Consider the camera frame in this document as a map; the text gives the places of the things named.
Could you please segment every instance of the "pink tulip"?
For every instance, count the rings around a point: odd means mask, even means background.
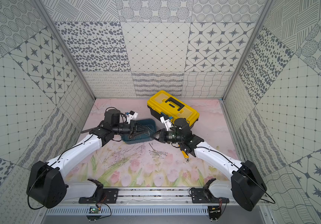
[[[128,187],[128,185],[131,183],[131,176],[129,174],[125,174],[123,177],[121,177],[121,183],[123,187]]]
[[[163,175],[157,174],[157,175],[154,177],[154,184],[155,184],[155,186],[160,187],[160,186],[162,186],[163,182],[164,182],[164,176],[163,176]]]
[[[130,168],[133,172],[136,172],[139,169],[140,162],[138,160],[133,160],[131,162]]]
[[[207,183],[208,180],[210,180],[210,179],[212,179],[212,178],[214,178],[214,177],[213,177],[213,176],[207,176],[207,177],[205,177],[205,178],[204,178],[204,183]]]
[[[179,172],[176,169],[171,169],[167,175],[167,178],[170,182],[176,181],[178,177],[179,177]]]
[[[171,164],[173,163],[173,154],[168,154],[166,157],[165,157],[165,162],[168,163],[168,164]]]
[[[149,174],[149,173],[153,172],[154,169],[155,169],[155,165],[154,165],[153,163],[147,163],[147,164],[145,165],[145,170],[144,170],[144,172],[147,173],[147,174]]]
[[[198,173],[197,170],[192,169],[192,170],[190,171],[190,175],[191,175],[190,179],[191,179],[192,181],[197,181],[197,180],[199,179],[199,173]]]
[[[112,183],[116,183],[119,180],[119,175],[120,173],[117,171],[114,171],[114,173],[112,174],[112,176],[110,177],[110,181]]]

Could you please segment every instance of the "plastic tray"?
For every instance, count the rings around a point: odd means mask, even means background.
[[[140,134],[132,139],[129,139],[127,135],[122,136],[122,140],[126,144],[135,144],[145,141],[151,141],[152,138],[149,137],[150,134],[156,132],[157,126],[155,125],[155,121],[153,119],[143,119],[143,120],[137,120],[138,124],[141,124],[143,126],[146,126],[149,129],[148,133]]]

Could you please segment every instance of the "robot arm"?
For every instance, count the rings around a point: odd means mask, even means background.
[[[106,111],[104,121],[91,129],[89,135],[78,144],[46,163],[38,161],[34,164],[28,181],[27,194],[46,208],[53,208],[62,200],[71,198],[85,197],[100,201],[102,195],[97,195],[99,189],[103,188],[100,182],[88,179],[88,183],[65,184],[64,179],[77,164],[107,144],[115,134],[128,134],[131,138],[146,131],[145,127],[132,120],[136,117],[136,113],[131,111],[124,115],[127,116],[127,121],[124,123],[119,123],[120,115],[118,110]],[[178,143],[184,155],[193,155],[217,168],[231,180],[231,185],[212,180],[206,183],[210,194],[216,198],[234,198],[240,206],[251,211],[266,191],[256,166],[250,161],[243,163],[217,151],[202,138],[192,134],[184,118],[176,119],[174,124],[170,123],[171,125],[168,121],[170,122],[168,119],[162,122],[166,128],[157,132],[159,138],[152,135],[151,137],[162,143]]]

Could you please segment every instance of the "grid pattern tile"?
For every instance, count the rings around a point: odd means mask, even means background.
[[[285,158],[321,148],[321,76],[294,57],[257,104]]]
[[[185,72],[182,97],[221,98],[232,72]]]
[[[121,22],[132,72],[183,72],[189,23]]]
[[[71,123],[81,130],[89,115],[94,101],[88,95],[83,83],[74,77],[71,87],[64,94],[57,107],[65,116],[70,119]]]
[[[0,158],[16,162],[54,103],[11,58],[0,58]]]

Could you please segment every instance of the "black cable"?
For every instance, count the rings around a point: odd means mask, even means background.
[[[174,143],[174,142],[172,142],[172,144],[171,144],[171,145],[172,145],[174,148],[180,148],[180,146],[178,146],[178,147],[174,146],[174,145],[173,145],[173,143]]]
[[[112,215],[112,209],[109,207],[109,205],[108,204],[106,204],[106,203],[101,203],[101,205],[102,204],[105,204],[108,208],[109,208],[109,210],[110,210],[110,215],[108,215],[108,216],[105,216],[105,217],[100,217],[99,219],[102,219],[102,218],[107,218],[107,217],[110,217],[111,215]]]
[[[68,150],[71,150],[71,149],[73,149],[74,147],[80,146],[80,145],[84,144],[86,141],[81,142],[81,143],[79,143],[78,145],[75,145],[75,146],[69,148]],[[66,151],[64,151],[62,154],[59,155],[57,161],[60,159],[60,157],[61,157]]]
[[[255,182],[255,181],[254,181],[251,177],[249,177],[243,170],[241,170],[239,167],[237,167],[237,166],[236,166],[232,161],[230,161],[225,155],[221,154],[221,153],[218,152],[218,151],[211,150],[211,149],[208,149],[208,148],[203,147],[203,146],[198,146],[197,148],[204,148],[204,149],[207,149],[207,150],[209,150],[209,151],[213,151],[213,152],[216,152],[216,153],[222,155],[222,156],[223,156],[226,160],[228,160],[232,165],[234,165],[236,168],[238,168],[238,170],[242,171],[246,177],[248,177],[252,182],[254,182],[254,184],[256,184],[256,186],[258,186],[268,197],[270,197],[270,199],[271,199],[273,202],[270,202],[270,201],[265,200],[265,199],[262,199],[262,198],[261,198],[260,200],[267,201],[267,202],[269,202],[270,204],[276,204],[275,200],[274,200],[268,193],[266,193],[265,189],[263,189],[261,186],[259,186],[259,185],[257,184],[257,182]]]
[[[29,193],[31,192],[32,188],[34,187],[34,185],[36,184],[36,182],[38,181],[38,179],[40,177],[42,177],[42,175],[48,170],[48,168],[46,168],[37,178],[36,180],[33,182],[32,186],[30,187],[29,191],[28,191],[28,194],[27,194],[27,204],[28,204],[28,207],[32,210],[38,210],[38,209],[41,209],[44,207],[44,205],[42,207],[39,207],[39,208],[33,208],[31,207],[31,205],[29,204]]]
[[[191,195],[191,194],[190,194],[190,190],[192,190],[193,188],[195,189],[195,187],[192,187],[192,188],[189,189],[189,191],[188,191],[189,195]]]
[[[221,215],[223,215],[223,214],[224,214],[225,209],[226,209],[226,205],[227,205],[227,203],[225,204],[224,210],[223,210],[223,212],[221,213]]]
[[[110,107],[106,108],[105,111],[107,111],[109,108],[114,108],[114,109],[118,110],[117,108],[110,106]]]

